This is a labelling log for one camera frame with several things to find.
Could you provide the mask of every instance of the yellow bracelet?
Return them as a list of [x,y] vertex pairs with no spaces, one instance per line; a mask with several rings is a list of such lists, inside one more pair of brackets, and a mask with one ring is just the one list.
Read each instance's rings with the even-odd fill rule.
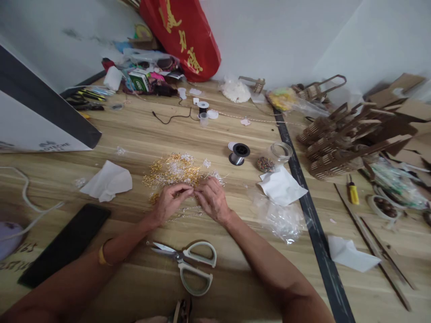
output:
[[109,240],[112,240],[112,238],[110,238],[110,239],[106,240],[106,241],[102,244],[102,246],[100,247],[100,249],[99,249],[99,263],[100,263],[101,265],[103,265],[103,266],[105,266],[105,265],[107,265],[107,266],[113,266],[112,264],[110,264],[109,262],[107,262],[107,261],[106,261],[105,254],[103,253],[103,247],[105,246],[105,244],[106,244]]

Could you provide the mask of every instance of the scissor blade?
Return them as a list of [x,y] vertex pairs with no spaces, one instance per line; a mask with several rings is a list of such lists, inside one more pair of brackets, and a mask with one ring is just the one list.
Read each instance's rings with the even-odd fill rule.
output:
[[158,254],[162,254],[163,256],[167,256],[169,258],[174,258],[176,252],[167,251],[167,250],[160,250],[156,248],[151,248],[153,251],[157,252]]
[[170,251],[170,252],[176,252],[175,249],[169,248],[168,246],[165,246],[164,244],[160,244],[160,243],[157,243],[157,242],[153,242],[153,244],[155,246],[157,246],[161,250]]

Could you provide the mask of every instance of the glass jar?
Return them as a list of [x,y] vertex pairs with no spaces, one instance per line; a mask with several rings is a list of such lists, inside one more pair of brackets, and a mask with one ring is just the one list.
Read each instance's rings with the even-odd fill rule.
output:
[[273,173],[278,168],[283,167],[292,155],[293,151],[289,145],[283,142],[275,142],[260,153],[257,166],[264,173]]

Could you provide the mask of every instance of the hand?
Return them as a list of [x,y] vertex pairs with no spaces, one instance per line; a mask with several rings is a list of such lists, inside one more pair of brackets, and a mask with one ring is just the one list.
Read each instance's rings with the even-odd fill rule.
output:
[[179,183],[172,186],[165,186],[160,193],[158,202],[151,211],[153,224],[158,227],[173,215],[181,203],[193,195],[193,187]]
[[227,224],[232,210],[228,207],[223,187],[216,178],[208,176],[194,189],[194,193],[206,214],[222,226]]

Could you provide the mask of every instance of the green box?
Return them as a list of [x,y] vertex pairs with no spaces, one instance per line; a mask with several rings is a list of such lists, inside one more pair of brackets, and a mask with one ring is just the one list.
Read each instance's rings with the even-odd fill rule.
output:
[[148,77],[145,70],[143,69],[134,69],[129,73],[129,77],[135,85],[135,89],[137,91],[150,92],[150,83],[148,82]]

